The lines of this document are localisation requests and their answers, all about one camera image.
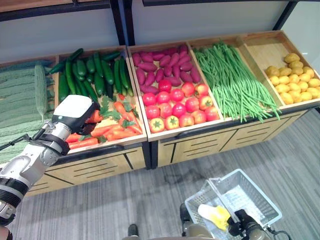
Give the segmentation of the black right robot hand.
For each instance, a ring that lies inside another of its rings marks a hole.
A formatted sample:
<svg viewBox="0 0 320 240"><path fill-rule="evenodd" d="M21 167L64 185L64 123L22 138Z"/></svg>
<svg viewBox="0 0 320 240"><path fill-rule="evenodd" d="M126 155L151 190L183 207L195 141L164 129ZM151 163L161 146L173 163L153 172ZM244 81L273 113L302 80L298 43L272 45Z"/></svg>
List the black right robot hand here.
<svg viewBox="0 0 320 240"><path fill-rule="evenodd" d="M244 209L237 210L234 213L238 221L235 222L232 217L227 220L228 223L228 232L236 237L241 236L243 239L248 240L249 234L253 230L261 230L261 226L249 216Z"/></svg>

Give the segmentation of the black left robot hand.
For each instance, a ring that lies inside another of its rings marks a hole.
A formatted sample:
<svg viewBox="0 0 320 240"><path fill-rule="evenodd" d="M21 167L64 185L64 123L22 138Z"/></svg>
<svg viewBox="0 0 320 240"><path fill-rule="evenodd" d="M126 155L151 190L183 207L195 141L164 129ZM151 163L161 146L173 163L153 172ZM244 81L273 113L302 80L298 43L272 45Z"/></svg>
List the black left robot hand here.
<svg viewBox="0 0 320 240"><path fill-rule="evenodd" d="M96 123L88 123L100 105L83 95L68 95L54 110L51 122L67 127L70 134L89 135Z"/></svg>

